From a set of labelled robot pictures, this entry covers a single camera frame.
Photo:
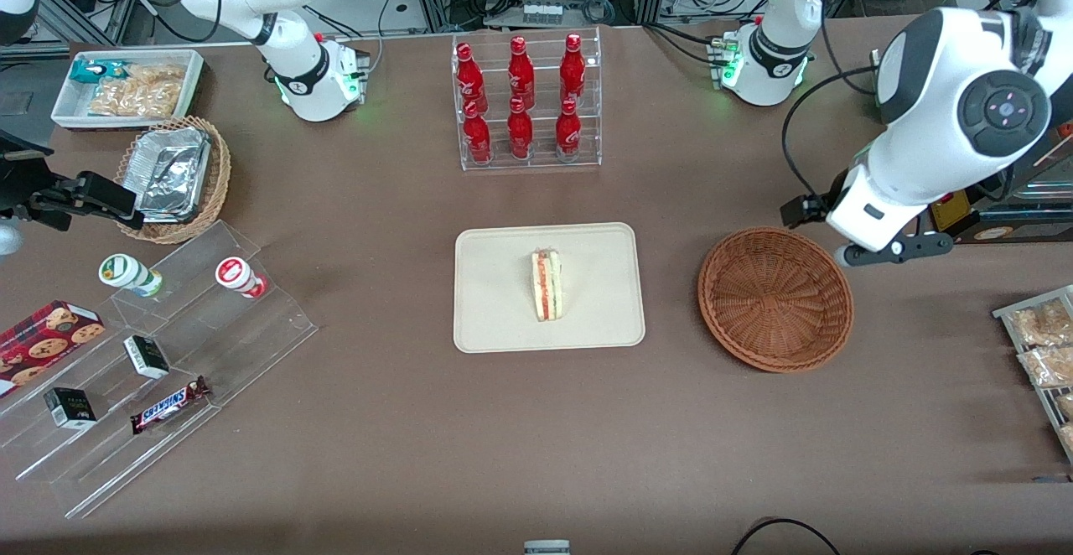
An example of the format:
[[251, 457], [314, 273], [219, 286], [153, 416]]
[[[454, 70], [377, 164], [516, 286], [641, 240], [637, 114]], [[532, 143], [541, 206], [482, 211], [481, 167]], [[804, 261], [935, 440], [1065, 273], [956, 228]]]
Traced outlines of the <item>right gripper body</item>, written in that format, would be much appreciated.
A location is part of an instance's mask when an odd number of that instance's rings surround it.
[[54, 151], [1, 131], [1, 209], [3, 219], [35, 221], [57, 231], [70, 229], [72, 198], [67, 177], [54, 173], [46, 158]]

